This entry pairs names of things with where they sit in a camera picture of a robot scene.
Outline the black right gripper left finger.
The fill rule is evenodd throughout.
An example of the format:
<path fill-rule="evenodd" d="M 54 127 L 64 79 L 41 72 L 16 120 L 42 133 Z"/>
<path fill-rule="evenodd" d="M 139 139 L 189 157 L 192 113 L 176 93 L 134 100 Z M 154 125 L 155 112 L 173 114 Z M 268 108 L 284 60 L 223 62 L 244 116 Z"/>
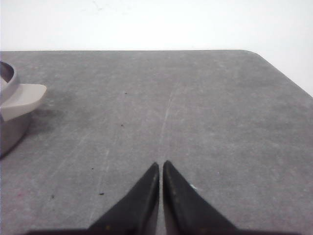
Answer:
<path fill-rule="evenodd" d="M 159 165 L 153 163 L 130 191 L 88 231 L 99 235 L 142 235 L 158 202 Z"/>

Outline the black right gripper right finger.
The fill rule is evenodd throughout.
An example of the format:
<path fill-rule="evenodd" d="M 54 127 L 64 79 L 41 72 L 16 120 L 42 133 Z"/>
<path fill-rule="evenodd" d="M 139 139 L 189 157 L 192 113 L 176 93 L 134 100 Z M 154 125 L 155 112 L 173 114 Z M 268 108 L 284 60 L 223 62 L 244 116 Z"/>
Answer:
<path fill-rule="evenodd" d="M 163 165 L 163 199 L 181 235 L 207 235 L 238 228 L 205 201 L 171 161 Z"/>

